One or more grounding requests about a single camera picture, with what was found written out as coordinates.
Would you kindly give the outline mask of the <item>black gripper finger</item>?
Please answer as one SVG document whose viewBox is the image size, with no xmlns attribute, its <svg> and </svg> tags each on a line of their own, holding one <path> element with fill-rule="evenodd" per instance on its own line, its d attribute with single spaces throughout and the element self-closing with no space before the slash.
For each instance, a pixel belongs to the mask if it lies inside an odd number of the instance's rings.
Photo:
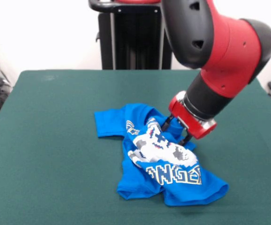
<svg viewBox="0 0 271 225">
<path fill-rule="evenodd" d="M 170 123 L 173 120 L 173 118 L 174 116 L 172 114 L 167 117 L 167 119 L 165 120 L 164 124 L 161 127 L 162 132 L 165 132 L 169 128 Z"/>
<path fill-rule="evenodd" d="M 185 146 L 193 137 L 188 131 L 184 132 L 184 134 L 186 134 L 186 136 L 179 141 L 178 145 Z"/>
</svg>

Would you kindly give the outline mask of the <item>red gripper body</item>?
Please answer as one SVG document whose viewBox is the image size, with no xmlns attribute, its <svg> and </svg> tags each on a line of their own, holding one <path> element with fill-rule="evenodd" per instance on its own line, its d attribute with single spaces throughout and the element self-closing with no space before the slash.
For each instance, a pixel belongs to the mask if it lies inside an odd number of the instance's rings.
<svg viewBox="0 0 271 225">
<path fill-rule="evenodd" d="M 171 115 L 183 125 L 187 132 L 193 136 L 195 139 L 201 139 L 211 133 L 217 126 L 214 119 L 202 120 L 196 115 L 190 113 L 190 111 L 185 107 L 184 97 L 186 96 L 186 91 L 178 92 L 171 100 L 168 109 Z"/>
</svg>

